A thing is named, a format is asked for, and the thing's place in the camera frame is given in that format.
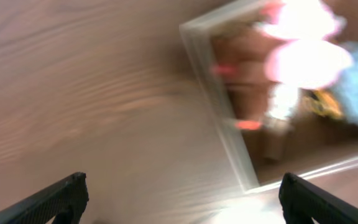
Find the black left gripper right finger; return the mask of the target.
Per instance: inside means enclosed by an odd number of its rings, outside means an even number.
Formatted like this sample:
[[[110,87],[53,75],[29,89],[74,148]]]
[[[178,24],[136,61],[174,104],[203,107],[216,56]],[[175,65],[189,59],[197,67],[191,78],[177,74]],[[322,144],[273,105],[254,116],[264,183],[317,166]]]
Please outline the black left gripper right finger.
[[[358,208],[287,172],[279,189],[286,224],[358,224]]]

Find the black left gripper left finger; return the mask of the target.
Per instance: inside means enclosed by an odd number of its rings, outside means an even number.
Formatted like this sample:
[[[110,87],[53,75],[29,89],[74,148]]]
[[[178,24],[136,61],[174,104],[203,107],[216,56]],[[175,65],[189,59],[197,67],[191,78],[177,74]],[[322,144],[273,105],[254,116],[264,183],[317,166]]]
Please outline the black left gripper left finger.
[[[75,172],[0,211],[0,224],[79,224],[89,201],[86,174]]]

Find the yellow grey toy truck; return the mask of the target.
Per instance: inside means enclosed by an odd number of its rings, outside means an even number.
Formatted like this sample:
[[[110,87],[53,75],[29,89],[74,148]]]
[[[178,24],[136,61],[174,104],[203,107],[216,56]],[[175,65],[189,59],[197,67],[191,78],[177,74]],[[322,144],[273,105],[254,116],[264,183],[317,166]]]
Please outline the yellow grey toy truck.
[[[345,42],[340,46],[351,54],[353,66],[345,69],[329,88],[308,91],[302,105],[320,117],[358,126],[358,42]]]

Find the pink white plush toy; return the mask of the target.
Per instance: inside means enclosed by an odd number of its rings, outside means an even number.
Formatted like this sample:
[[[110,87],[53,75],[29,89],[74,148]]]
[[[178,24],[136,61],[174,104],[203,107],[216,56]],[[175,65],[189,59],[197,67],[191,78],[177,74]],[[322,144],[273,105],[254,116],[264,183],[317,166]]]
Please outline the pink white plush toy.
[[[283,41],[264,63],[265,76],[276,84],[266,115],[286,121],[295,113],[302,90],[330,87],[353,65],[350,53],[329,41],[346,20],[319,0],[269,1],[260,13],[266,19],[258,30]]]

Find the brown plush toy with orange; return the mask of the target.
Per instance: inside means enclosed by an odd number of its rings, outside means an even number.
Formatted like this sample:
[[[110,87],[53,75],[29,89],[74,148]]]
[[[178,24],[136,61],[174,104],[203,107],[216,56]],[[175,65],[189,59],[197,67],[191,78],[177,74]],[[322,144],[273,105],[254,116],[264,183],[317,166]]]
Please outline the brown plush toy with orange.
[[[234,110],[235,128],[258,130],[268,108],[273,85],[265,76],[269,53],[285,44],[259,31],[253,24],[231,22],[211,36],[215,56],[214,73],[221,77]]]

